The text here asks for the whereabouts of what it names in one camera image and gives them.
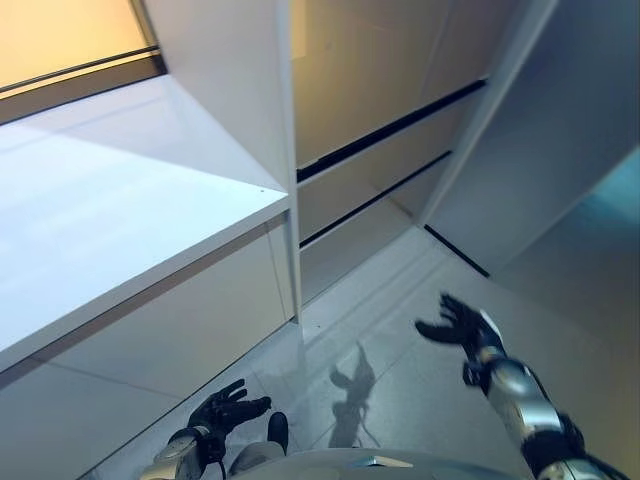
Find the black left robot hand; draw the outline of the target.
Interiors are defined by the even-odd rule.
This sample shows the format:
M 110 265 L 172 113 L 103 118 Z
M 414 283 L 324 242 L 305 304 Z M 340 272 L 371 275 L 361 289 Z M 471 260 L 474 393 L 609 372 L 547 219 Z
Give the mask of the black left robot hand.
M 211 394 L 190 415 L 187 427 L 198 432 L 199 443 L 211 455 L 222 456 L 226 437 L 239 425 L 265 414 L 269 396 L 247 400 L 245 380 L 239 379 Z

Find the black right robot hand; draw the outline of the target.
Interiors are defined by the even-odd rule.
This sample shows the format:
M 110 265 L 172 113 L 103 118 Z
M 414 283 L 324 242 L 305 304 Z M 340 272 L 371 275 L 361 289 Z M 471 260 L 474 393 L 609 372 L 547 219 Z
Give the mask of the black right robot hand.
M 460 346 L 470 361 L 486 362 L 493 355 L 506 355 L 499 329 L 481 311 L 448 293 L 440 296 L 439 305 L 440 318 L 447 324 L 417 319 L 414 326 L 423 338 Z

